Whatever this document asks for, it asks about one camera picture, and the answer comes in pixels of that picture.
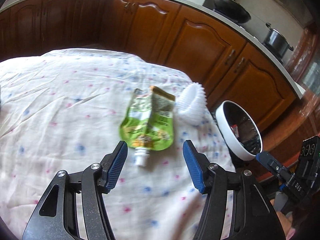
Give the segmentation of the right hand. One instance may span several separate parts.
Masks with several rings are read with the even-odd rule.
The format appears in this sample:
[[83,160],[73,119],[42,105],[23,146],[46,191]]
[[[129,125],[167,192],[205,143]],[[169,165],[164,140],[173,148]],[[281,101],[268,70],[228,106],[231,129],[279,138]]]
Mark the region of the right hand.
[[287,215],[284,215],[280,211],[276,211],[277,216],[280,220],[281,226],[286,236],[286,240],[290,239],[295,234],[295,229],[292,227],[293,216],[292,212],[289,212]]

